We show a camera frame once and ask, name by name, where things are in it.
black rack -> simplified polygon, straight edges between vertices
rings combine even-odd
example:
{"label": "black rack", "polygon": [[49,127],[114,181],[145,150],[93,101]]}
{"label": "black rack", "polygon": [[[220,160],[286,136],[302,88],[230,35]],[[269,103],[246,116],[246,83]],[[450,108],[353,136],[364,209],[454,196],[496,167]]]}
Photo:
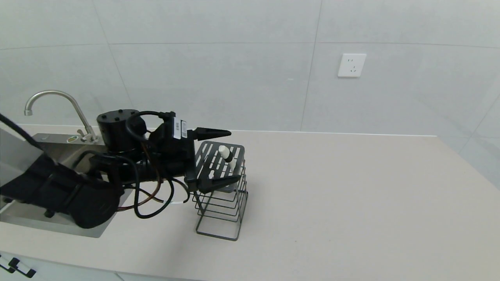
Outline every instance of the black rack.
{"label": "black rack", "polygon": [[[226,146],[232,152],[236,165],[234,171],[219,153],[219,146]],[[245,167],[245,148],[242,145],[204,141],[196,152],[196,172],[203,170],[214,179],[240,175],[239,182],[230,184],[217,191],[202,194],[193,193],[192,201],[200,216],[196,233],[210,237],[236,241],[240,236],[243,215],[247,206],[247,175]]]}

cabinet handle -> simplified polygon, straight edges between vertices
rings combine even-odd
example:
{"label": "cabinet handle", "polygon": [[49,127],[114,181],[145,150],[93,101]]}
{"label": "cabinet handle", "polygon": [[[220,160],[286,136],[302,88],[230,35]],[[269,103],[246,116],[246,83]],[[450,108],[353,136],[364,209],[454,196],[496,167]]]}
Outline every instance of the cabinet handle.
{"label": "cabinet handle", "polygon": [[12,260],[8,263],[8,266],[10,266],[11,268],[14,268],[15,271],[26,276],[27,278],[32,278],[35,275],[35,273],[37,273],[35,270],[33,270],[31,268],[26,273],[22,272],[18,267],[19,262],[20,262],[20,260],[18,258],[13,257]]}
{"label": "cabinet handle", "polygon": [[[1,255],[1,254],[0,254],[0,260],[5,260],[5,261],[7,261],[7,259],[2,258],[2,255]],[[1,265],[1,264],[0,264],[0,268],[3,268],[5,271],[7,271],[7,272],[8,272],[8,273],[10,273],[10,274],[13,274],[14,272],[16,272],[16,270],[15,270],[14,268],[10,267],[10,266],[7,268],[7,267],[4,267],[3,265]]]}

countertop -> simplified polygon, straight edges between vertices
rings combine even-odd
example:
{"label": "countertop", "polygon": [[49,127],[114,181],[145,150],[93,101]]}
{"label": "countertop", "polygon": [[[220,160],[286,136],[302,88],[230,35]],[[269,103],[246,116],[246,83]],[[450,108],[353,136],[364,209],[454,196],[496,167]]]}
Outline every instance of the countertop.
{"label": "countertop", "polygon": [[236,131],[220,141],[246,151],[238,241],[196,234],[189,202],[151,219],[118,213],[100,238],[0,223],[0,251],[208,281],[500,280],[500,192],[437,137]]}

wall tile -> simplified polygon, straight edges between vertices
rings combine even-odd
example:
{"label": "wall tile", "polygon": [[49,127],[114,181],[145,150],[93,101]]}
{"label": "wall tile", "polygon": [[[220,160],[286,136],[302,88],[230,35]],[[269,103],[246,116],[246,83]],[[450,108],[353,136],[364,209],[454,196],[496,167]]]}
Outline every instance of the wall tile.
{"label": "wall tile", "polygon": [[456,153],[460,153],[460,151],[469,141],[468,137],[459,137],[459,136],[441,136],[439,137],[439,139]]}
{"label": "wall tile", "polygon": [[471,138],[460,155],[500,189],[500,138]]}
{"label": "wall tile", "polygon": [[[111,46],[133,105],[190,127],[298,131],[312,43]],[[154,118],[149,122],[158,125]]]}
{"label": "wall tile", "polygon": [[[337,77],[342,53],[367,53],[360,78]],[[302,130],[469,137],[500,93],[499,60],[494,48],[318,43]]]}
{"label": "wall tile", "polygon": [[92,0],[0,0],[0,49],[105,43]]}
{"label": "wall tile", "polygon": [[318,42],[500,47],[495,0],[324,0]]}
{"label": "wall tile", "polygon": [[109,43],[314,42],[321,0],[95,0]]}
{"label": "wall tile", "polygon": [[479,124],[474,136],[476,138],[500,138],[500,96]]}
{"label": "wall tile", "polygon": [[0,50],[0,112],[19,124],[81,125],[71,103],[45,96],[24,116],[25,103],[43,90],[72,95],[86,118],[132,105],[107,45]]}

faucet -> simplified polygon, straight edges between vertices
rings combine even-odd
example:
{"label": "faucet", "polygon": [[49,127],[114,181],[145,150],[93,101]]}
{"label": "faucet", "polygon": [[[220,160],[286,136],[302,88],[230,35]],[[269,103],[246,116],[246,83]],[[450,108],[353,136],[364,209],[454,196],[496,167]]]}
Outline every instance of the faucet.
{"label": "faucet", "polygon": [[41,98],[43,96],[47,96],[47,95],[57,95],[57,96],[65,97],[66,99],[69,100],[69,102],[71,102],[71,104],[74,107],[74,110],[76,110],[78,117],[80,117],[80,120],[83,123],[83,126],[85,127],[85,131],[87,132],[87,134],[84,135],[82,130],[80,130],[80,129],[78,130],[78,133],[82,136],[81,140],[83,142],[85,142],[87,140],[89,140],[90,142],[95,142],[98,140],[98,136],[96,135],[96,133],[92,129],[92,126],[89,124],[89,122],[87,122],[87,119],[85,118],[85,115],[82,112],[82,109],[78,105],[77,100],[66,92],[63,92],[60,90],[44,90],[41,92],[37,92],[36,94],[31,96],[28,99],[28,101],[26,102],[26,106],[24,107],[24,115],[25,116],[33,115],[33,111],[32,111],[33,103],[35,103],[35,101],[38,100],[39,98]]}

